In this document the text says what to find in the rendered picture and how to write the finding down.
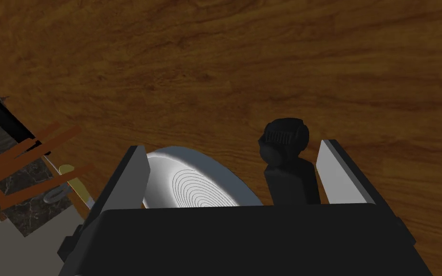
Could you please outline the white ringed plate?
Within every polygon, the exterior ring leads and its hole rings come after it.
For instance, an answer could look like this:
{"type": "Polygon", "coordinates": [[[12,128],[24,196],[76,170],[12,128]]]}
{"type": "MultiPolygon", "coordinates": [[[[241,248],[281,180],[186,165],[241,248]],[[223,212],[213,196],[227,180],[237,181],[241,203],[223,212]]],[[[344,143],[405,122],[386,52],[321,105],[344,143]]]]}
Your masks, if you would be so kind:
{"type": "Polygon", "coordinates": [[[147,154],[145,208],[260,206],[232,171],[194,149],[171,146],[147,154]]]}

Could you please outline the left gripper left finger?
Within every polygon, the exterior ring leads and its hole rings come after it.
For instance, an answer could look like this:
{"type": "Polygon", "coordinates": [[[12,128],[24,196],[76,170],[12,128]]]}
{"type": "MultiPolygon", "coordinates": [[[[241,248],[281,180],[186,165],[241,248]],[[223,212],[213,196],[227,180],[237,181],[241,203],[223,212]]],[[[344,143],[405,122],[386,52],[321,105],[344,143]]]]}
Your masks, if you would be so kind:
{"type": "Polygon", "coordinates": [[[150,167],[144,146],[131,146],[113,172],[90,212],[90,220],[102,212],[140,208],[150,167]]]}

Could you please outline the brown wooden table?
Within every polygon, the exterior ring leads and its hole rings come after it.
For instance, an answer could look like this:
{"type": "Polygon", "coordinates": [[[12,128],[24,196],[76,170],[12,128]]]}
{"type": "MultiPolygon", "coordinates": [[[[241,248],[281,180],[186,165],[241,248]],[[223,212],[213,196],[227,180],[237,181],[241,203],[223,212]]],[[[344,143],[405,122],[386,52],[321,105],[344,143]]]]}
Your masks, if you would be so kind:
{"type": "Polygon", "coordinates": [[[131,145],[201,151],[271,203],[258,139],[336,139],[442,276],[442,0],[0,0],[0,96],[51,155],[95,169],[131,145]]]}

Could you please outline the orange wooden chair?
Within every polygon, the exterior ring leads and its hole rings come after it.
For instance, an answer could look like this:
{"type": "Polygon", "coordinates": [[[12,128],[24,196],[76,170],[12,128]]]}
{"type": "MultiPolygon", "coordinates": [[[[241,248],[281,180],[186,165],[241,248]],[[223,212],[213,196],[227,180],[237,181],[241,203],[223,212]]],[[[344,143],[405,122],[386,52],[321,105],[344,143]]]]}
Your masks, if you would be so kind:
{"type": "MultiPolygon", "coordinates": [[[[17,172],[24,166],[32,163],[33,161],[41,158],[45,153],[55,150],[58,146],[64,142],[69,141],[81,132],[79,126],[73,126],[70,129],[60,133],[50,139],[47,142],[42,142],[41,145],[35,147],[31,151],[24,152],[33,146],[38,140],[42,141],[48,137],[52,132],[56,131],[60,127],[60,124],[56,121],[47,126],[45,129],[35,134],[35,138],[28,138],[23,142],[13,146],[8,151],[0,155],[0,181],[17,172]]],[[[19,204],[25,200],[35,197],[45,191],[59,186],[64,182],[68,182],[74,178],[88,173],[94,169],[93,164],[86,164],[82,167],[78,167],[74,171],[57,176],[53,179],[47,180],[43,183],[33,185],[29,188],[25,188],[16,193],[5,195],[0,190],[0,209],[4,210],[19,204]]]]}

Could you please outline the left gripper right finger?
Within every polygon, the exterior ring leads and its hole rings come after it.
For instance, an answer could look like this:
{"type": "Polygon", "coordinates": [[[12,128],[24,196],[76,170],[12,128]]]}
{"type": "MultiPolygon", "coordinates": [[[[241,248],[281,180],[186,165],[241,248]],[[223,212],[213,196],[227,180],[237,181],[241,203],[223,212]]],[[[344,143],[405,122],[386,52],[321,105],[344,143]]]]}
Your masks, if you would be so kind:
{"type": "Polygon", "coordinates": [[[337,140],[321,141],[316,168],[330,204],[374,204],[386,215],[394,216],[387,202],[337,140]]]}

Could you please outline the black pepper mill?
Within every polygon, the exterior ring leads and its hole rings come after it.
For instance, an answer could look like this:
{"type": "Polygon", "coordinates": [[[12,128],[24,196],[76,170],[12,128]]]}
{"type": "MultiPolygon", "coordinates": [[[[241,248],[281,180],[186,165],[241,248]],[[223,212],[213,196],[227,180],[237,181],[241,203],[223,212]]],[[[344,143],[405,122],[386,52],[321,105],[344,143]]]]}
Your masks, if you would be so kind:
{"type": "Polygon", "coordinates": [[[321,203],[314,164],[300,158],[309,143],[309,129],[299,118],[279,118],[265,126],[258,140],[267,164],[264,176],[274,205],[321,203]]]}

